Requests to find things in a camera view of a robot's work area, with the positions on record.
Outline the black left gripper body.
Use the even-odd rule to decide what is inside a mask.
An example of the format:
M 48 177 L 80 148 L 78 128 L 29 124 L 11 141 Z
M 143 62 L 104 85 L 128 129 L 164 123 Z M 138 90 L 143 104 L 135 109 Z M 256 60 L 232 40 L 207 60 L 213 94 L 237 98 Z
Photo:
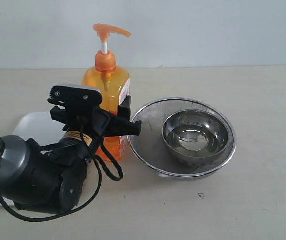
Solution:
M 64 124 L 63 130 L 83 132 L 90 137 L 139 136 L 142 121 L 130 120 L 107 112 L 100 107 L 76 109 L 54 107 L 50 111 L 53 121 Z

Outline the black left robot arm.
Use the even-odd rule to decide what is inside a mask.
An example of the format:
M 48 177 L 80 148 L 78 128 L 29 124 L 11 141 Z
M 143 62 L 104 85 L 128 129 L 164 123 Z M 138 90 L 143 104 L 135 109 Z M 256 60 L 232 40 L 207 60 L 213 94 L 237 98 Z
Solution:
M 64 136 L 43 146 L 32 138 L 0 136 L 0 203 L 11 200 L 19 210 L 62 215 L 78 210 L 90 163 L 113 181 L 123 179 L 104 140 L 137 136 L 141 123 L 129 118 L 130 96 L 116 114 L 102 109 L 97 96 L 50 97 L 48 101 L 53 104 L 51 118 L 64 125 Z

